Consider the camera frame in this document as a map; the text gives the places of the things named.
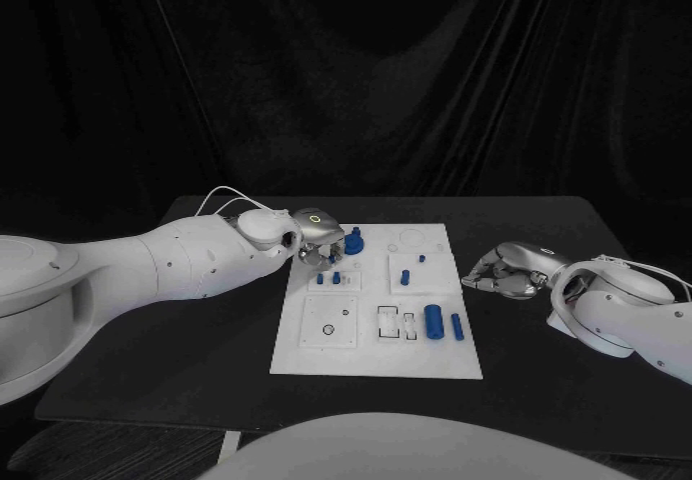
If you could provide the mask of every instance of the white board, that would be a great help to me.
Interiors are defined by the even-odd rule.
[[[347,233],[354,226],[342,225]],[[445,225],[358,227],[364,251],[324,272],[322,283],[312,267],[293,260],[270,372],[482,379]],[[440,339],[427,336],[427,305],[442,308]],[[455,335],[455,313],[463,340]]]

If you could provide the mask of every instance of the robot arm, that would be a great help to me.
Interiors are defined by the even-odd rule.
[[[518,300],[548,287],[556,309],[551,326],[602,353],[625,358],[636,351],[655,368],[692,384],[690,291],[688,302],[677,302],[665,284],[628,264],[683,282],[628,260],[602,255],[572,264],[551,250],[508,242],[484,256],[462,283]],[[497,278],[482,278],[491,267]]]
[[[337,261],[344,237],[318,209],[292,216],[267,208],[230,219],[188,217],[103,242],[0,236],[0,405],[58,374],[119,315],[220,295],[276,272],[296,253],[328,269],[321,249]]]

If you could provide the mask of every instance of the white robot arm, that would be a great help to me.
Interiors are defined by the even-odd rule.
[[[94,243],[0,236],[0,405],[54,378],[119,315],[162,300],[220,295],[276,272],[296,253],[329,269],[344,236],[321,210],[292,216],[264,206]]]
[[[667,285],[629,264],[680,281],[688,301],[677,302]],[[482,278],[491,267],[497,278]],[[625,358],[636,351],[655,368],[692,384],[690,284],[670,272],[605,255],[572,264],[546,248],[507,242],[462,283],[520,300],[551,288],[551,326],[608,355]]]

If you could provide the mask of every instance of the table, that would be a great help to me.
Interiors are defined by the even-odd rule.
[[[214,198],[205,212],[228,198]],[[318,206],[342,223],[445,223],[462,275],[510,240],[574,260],[629,258],[579,197],[259,200],[292,211]],[[162,223],[195,214],[201,201],[181,197]],[[636,354],[609,357],[553,329],[548,292],[520,302],[465,288],[482,381],[270,375],[289,269],[218,297],[116,319],[54,380],[38,418],[264,433],[381,411],[459,420],[582,452],[692,458],[692,386]]]

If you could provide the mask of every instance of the black backdrop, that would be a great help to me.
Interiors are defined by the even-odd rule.
[[[226,182],[582,195],[639,258],[692,253],[691,2],[21,5],[4,233],[135,233]]]

